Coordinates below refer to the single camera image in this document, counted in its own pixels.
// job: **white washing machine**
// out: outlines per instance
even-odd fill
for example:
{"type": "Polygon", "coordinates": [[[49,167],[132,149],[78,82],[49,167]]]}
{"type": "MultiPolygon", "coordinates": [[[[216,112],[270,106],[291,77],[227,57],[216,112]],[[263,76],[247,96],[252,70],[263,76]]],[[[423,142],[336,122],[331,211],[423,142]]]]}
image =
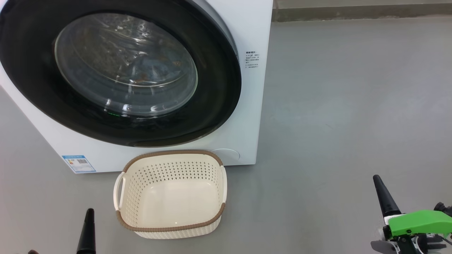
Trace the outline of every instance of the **white washing machine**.
{"type": "Polygon", "coordinates": [[[0,84],[75,173],[256,162],[272,0],[1,0],[0,84]]]}

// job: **baseboard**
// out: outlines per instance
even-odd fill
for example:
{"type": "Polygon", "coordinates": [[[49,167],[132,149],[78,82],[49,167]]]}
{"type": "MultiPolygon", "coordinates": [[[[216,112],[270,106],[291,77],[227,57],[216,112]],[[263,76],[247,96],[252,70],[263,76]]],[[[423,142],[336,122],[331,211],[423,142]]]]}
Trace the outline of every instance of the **baseboard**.
{"type": "Polygon", "coordinates": [[[452,15],[452,3],[273,9],[272,21],[413,18],[431,15],[452,15]]]}

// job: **round glass door window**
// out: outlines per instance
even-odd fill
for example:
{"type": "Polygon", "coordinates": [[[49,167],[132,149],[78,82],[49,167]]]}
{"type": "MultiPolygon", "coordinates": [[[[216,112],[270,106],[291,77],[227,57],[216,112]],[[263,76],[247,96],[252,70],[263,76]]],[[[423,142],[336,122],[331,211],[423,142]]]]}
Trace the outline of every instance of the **round glass door window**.
{"type": "Polygon", "coordinates": [[[168,114],[186,104],[198,84],[195,63],[176,38],[123,14],[73,21],[58,35],[55,59],[78,93],[122,116],[168,114]]]}

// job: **laundry basket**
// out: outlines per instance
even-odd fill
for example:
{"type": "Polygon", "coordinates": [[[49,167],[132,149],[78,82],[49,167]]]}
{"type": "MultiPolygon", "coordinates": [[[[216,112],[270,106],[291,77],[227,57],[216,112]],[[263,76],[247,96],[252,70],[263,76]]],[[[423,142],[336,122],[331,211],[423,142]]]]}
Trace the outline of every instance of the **laundry basket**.
{"type": "Polygon", "coordinates": [[[116,179],[113,203],[125,228],[145,238],[176,239],[214,231],[226,193],[226,171],[215,154],[165,151],[132,159],[116,179]]]}

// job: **white front panel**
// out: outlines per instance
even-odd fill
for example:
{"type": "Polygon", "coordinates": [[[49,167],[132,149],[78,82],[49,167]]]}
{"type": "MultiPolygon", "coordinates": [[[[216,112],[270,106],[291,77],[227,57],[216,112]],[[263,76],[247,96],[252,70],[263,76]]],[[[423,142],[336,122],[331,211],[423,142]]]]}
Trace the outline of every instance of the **white front panel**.
{"type": "Polygon", "coordinates": [[[3,68],[0,84],[60,156],[84,155],[96,172],[120,171],[132,158],[154,151],[179,149],[232,149],[239,159],[226,165],[254,164],[259,136],[265,66],[272,12],[271,0],[210,0],[228,26],[237,46],[242,71],[240,100],[231,117],[218,130],[199,140],[164,148],[114,145],[77,133],[33,106],[12,84],[3,68]]]}

